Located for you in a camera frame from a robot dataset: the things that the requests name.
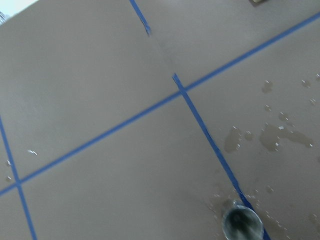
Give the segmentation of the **steel double jigger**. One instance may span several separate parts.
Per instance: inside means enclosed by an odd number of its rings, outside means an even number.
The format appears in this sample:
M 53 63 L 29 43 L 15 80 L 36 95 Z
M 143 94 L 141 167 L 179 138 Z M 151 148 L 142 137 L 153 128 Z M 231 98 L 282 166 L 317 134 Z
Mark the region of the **steel double jigger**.
M 223 203 L 221 227 L 226 240 L 262 240 L 264 237 L 259 216 L 236 199 Z

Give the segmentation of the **bamboo cutting board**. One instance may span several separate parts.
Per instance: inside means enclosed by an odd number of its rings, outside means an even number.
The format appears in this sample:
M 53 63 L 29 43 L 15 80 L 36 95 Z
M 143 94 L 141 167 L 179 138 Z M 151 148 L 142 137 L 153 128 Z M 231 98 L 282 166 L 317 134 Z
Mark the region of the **bamboo cutting board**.
M 264 0 L 250 0 L 250 2 L 254 5 L 262 3 Z

